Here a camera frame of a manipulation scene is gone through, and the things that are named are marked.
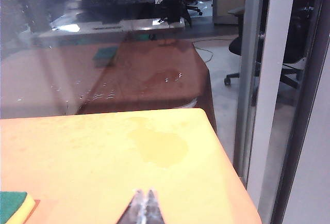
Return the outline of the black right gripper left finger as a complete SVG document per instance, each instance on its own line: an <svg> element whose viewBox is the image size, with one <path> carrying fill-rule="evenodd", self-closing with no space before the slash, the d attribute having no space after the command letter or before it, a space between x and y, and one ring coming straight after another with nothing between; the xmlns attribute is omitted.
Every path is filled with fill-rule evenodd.
<svg viewBox="0 0 330 224"><path fill-rule="evenodd" d="M117 224L141 223L144 218L144 208L145 195L143 190L138 189L117 221Z"/></svg>

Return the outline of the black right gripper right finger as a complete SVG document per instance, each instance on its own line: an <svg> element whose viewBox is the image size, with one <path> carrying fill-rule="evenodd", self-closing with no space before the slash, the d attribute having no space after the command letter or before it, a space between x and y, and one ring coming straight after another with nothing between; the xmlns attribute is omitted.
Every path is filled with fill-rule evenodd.
<svg viewBox="0 0 330 224"><path fill-rule="evenodd" d="M146 224L165 224L157 197L152 189L150 189L147 193L144 214Z"/></svg>

